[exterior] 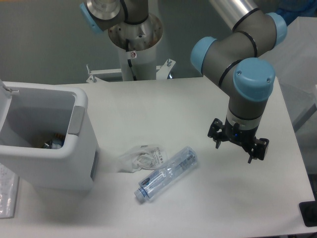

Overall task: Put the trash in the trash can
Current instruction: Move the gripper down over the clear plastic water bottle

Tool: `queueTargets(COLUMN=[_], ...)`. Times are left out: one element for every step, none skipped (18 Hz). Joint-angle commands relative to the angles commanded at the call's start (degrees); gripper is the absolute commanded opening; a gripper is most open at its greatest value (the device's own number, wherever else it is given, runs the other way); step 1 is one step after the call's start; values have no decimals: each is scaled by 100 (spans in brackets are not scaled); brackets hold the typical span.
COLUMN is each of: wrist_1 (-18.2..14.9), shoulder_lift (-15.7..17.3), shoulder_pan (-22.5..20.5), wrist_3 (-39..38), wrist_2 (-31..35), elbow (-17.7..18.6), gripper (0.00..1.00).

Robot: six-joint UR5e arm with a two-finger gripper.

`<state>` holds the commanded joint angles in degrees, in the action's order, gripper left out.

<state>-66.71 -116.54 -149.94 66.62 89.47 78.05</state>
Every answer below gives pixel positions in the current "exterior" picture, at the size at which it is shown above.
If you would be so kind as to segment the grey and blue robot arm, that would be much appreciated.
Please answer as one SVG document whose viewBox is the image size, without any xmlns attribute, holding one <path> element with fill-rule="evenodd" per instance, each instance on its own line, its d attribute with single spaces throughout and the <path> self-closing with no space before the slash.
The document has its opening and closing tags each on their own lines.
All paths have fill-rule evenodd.
<svg viewBox="0 0 317 238">
<path fill-rule="evenodd" d="M 287 35 L 284 19 L 263 13 L 252 0 L 213 0 L 211 5 L 232 30 L 224 40 L 200 39 L 192 49 L 191 64 L 229 97 L 225 122 L 214 119 L 208 137 L 216 145 L 229 141 L 244 149 L 250 160 L 263 160 L 269 140 L 256 138 L 275 71 L 262 54 Z M 156 78 L 156 58 L 149 50 L 162 37 L 161 22 L 149 12 L 146 0 L 85 0 L 80 10 L 94 32 L 107 31 L 122 51 L 125 81 Z"/>
</svg>

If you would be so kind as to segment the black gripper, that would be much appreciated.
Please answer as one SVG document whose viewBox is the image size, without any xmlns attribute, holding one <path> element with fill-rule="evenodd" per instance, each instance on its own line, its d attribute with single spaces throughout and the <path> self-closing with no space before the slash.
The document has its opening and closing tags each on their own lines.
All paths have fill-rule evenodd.
<svg viewBox="0 0 317 238">
<path fill-rule="evenodd" d="M 250 164 L 252 160 L 263 161 L 269 145 L 269 140 L 266 138 L 255 139 L 257 129 L 258 127 L 242 130 L 238 126 L 232 126 L 228 121 L 224 125 L 221 120 L 215 118 L 210 125 L 208 137 L 213 139 L 216 149 L 225 141 L 241 146 L 248 152 L 248 164 Z"/>
</svg>

